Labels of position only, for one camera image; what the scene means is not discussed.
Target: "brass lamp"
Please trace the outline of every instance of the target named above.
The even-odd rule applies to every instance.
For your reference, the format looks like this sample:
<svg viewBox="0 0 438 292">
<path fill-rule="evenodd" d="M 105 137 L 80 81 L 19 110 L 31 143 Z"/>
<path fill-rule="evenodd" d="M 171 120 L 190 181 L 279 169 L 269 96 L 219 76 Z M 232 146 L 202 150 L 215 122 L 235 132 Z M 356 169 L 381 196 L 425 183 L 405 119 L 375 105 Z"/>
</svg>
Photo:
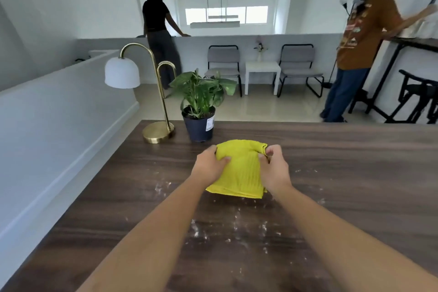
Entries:
<svg viewBox="0 0 438 292">
<path fill-rule="evenodd" d="M 143 44 L 129 43 L 121 49 L 119 57 L 114 57 L 107 61 L 105 65 L 105 83 L 107 85 L 120 89 L 132 89 L 140 85 L 140 74 L 137 65 L 132 60 L 124 58 L 125 51 L 129 46 L 140 46 L 144 48 L 149 52 L 152 58 L 165 121 L 147 125 L 146 128 L 143 129 L 143 139 L 149 143 L 160 143 L 172 137 L 175 132 L 175 126 L 169 122 L 169 118 L 167 117 L 166 104 L 164 103 L 164 90 L 161 85 L 159 69 L 163 65 L 169 65 L 172 67 L 175 77 L 177 77 L 177 71 L 175 65 L 171 62 L 160 62 L 157 65 L 154 53 Z"/>
</svg>

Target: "gray chair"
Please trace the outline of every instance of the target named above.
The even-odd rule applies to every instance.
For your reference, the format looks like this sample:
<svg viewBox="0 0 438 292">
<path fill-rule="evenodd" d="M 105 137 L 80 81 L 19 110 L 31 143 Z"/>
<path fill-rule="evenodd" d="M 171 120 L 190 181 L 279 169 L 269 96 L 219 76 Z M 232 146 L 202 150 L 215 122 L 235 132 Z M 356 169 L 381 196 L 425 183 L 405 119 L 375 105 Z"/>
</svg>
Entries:
<svg viewBox="0 0 438 292">
<path fill-rule="evenodd" d="M 284 82 L 288 77 L 306 78 L 307 87 L 312 90 L 318 98 L 322 96 L 324 76 L 322 76 L 322 72 L 312 68 L 314 59 L 315 47 L 313 44 L 284 44 L 282 46 L 279 62 L 281 68 L 281 87 L 277 93 L 277 97 L 280 97 Z M 321 84 L 321 92 L 319 94 L 309 85 L 309 78 L 315 78 L 315 80 Z"/>
<path fill-rule="evenodd" d="M 240 97 L 242 97 L 242 80 L 240 79 L 240 52 L 237 45 L 211 45 L 207 54 L 208 70 L 205 72 L 206 77 L 216 76 L 238 78 Z M 237 63 L 237 68 L 215 67 L 210 68 L 210 62 L 229 64 Z"/>
</svg>

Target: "floor lamp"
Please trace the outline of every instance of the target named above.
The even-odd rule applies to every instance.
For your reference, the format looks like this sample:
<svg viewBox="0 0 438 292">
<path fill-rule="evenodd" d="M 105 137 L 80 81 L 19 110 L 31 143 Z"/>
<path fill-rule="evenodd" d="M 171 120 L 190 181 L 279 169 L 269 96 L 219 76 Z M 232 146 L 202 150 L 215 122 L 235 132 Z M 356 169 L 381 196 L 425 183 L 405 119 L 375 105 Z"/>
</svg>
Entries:
<svg viewBox="0 0 438 292">
<path fill-rule="evenodd" d="M 342 5 L 342 7 L 345 8 L 345 11 L 347 12 L 348 17 L 349 17 L 351 15 L 351 12 L 353 12 L 354 3 L 351 6 L 350 12 L 348 12 L 348 9 L 347 9 L 347 7 L 348 7 L 347 0 L 340 0 L 340 3 Z M 333 64 L 333 68 L 331 69 L 330 79 L 328 79 L 328 82 L 325 82 L 325 83 L 322 84 L 323 88 L 330 89 L 331 86 L 333 85 L 330 81 L 331 81 L 331 77 L 333 76 L 333 72 L 335 71 L 335 66 L 336 66 L 336 60 L 335 60 L 335 63 Z"/>
<path fill-rule="evenodd" d="M 169 122 L 167 117 L 166 104 L 164 103 L 164 91 L 161 85 L 160 67 L 169 65 L 173 69 L 173 74 L 177 77 L 175 65 L 171 62 L 160 62 L 158 65 L 155 61 L 154 53 L 140 43 L 129 43 L 125 45 L 119 57 L 111 58 L 105 65 L 105 83 L 113 88 L 132 89 L 140 85 L 140 73 L 137 65 L 130 59 L 125 58 L 124 54 L 128 47 L 140 46 L 149 52 L 154 66 L 155 75 L 158 81 L 158 91 L 161 98 L 161 104 L 164 111 L 164 121 L 151 123 L 143 129 L 143 139 L 149 143 L 160 143 L 172 137 L 175 132 L 175 126 Z"/>
</svg>

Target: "hanging linear light fixture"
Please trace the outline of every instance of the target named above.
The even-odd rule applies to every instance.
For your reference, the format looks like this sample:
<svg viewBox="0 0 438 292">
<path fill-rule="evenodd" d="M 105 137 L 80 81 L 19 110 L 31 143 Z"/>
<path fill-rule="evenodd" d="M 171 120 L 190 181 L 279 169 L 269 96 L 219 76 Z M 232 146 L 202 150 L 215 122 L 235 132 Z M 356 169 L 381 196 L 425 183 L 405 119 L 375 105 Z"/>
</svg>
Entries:
<svg viewBox="0 0 438 292">
<path fill-rule="evenodd" d="M 207 0 L 207 8 L 206 8 L 206 14 L 209 12 L 209 0 Z M 238 15 L 222 15 L 222 0 L 220 0 L 220 10 L 221 15 L 208 15 L 207 16 L 207 22 L 192 22 L 190 24 L 190 28 L 192 29 L 205 29 L 205 28 L 236 28 L 240 27 L 240 21 L 227 21 L 227 19 L 230 18 L 239 18 Z M 208 20 L 211 19 L 221 19 L 221 21 L 218 22 L 209 22 Z"/>
</svg>

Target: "orange t-shirt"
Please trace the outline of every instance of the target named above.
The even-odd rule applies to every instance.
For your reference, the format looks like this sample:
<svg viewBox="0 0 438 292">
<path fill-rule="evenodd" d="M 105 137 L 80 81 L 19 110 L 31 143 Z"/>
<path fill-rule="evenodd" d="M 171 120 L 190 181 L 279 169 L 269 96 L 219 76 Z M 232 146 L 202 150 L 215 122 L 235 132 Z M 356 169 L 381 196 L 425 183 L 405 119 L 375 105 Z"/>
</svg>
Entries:
<svg viewBox="0 0 438 292">
<path fill-rule="evenodd" d="M 399 26 L 403 19 L 394 0 L 367 0 L 359 15 L 353 10 L 338 50 L 338 67 L 343 70 L 371 68 L 382 30 Z"/>
</svg>

